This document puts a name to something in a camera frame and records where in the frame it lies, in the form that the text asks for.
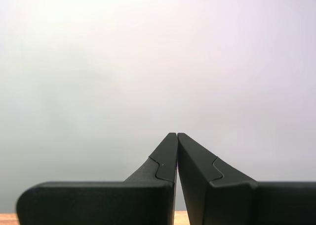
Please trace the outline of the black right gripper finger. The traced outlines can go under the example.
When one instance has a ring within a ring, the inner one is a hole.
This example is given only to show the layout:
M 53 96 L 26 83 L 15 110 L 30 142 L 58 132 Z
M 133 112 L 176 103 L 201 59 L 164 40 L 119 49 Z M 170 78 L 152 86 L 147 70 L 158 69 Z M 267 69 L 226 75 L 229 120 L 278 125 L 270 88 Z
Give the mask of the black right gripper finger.
M 17 200 L 22 225 L 171 225 L 178 138 L 169 133 L 144 164 L 120 182 L 45 182 Z
M 313 225 L 316 184 L 258 182 L 184 133 L 178 169 L 193 225 Z

